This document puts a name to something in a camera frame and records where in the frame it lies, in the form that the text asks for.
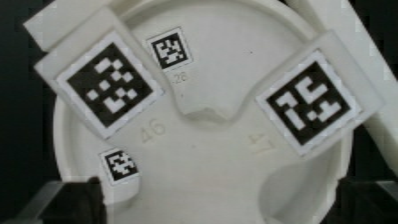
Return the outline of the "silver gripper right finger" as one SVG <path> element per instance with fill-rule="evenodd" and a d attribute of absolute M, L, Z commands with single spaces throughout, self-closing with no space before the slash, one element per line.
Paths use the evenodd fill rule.
<path fill-rule="evenodd" d="M 338 224 L 398 224 L 398 180 L 341 180 L 336 219 Z"/>

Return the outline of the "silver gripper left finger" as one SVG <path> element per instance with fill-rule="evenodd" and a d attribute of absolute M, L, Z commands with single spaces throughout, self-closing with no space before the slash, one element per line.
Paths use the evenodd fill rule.
<path fill-rule="evenodd" d="M 51 181 L 44 184 L 20 214 L 18 224 L 107 224 L 101 181 Z"/>

